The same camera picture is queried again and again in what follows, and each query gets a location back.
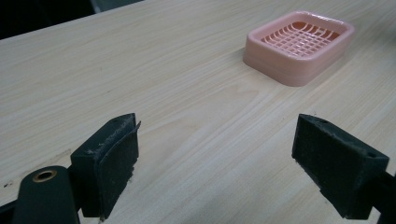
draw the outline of grid pattern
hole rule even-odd
[[[305,22],[295,22],[273,32],[262,42],[297,57],[307,57],[331,43],[339,34]]]

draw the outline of soap dish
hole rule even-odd
[[[251,31],[244,62],[284,85],[303,86],[344,54],[354,30],[343,21],[295,11]]]

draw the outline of light wood grain surface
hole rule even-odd
[[[301,88],[242,62],[247,33],[293,10],[356,28]],[[341,219],[291,158],[299,113],[391,157],[396,1],[146,0],[0,40],[0,204],[107,120],[142,120],[134,178],[106,223],[376,223]],[[97,223],[83,218],[82,223]]]

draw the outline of bolt hole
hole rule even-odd
[[[35,181],[36,183],[41,183],[50,180],[55,176],[56,176],[56,171],[54,170],[42,171],[36,174],[35,177],[33,177],[33,181]]]

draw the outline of plastic tray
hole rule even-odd
[[[352,25],[295,11],[247,35],[244,62],[287,86],[303,86],[345,52]]]

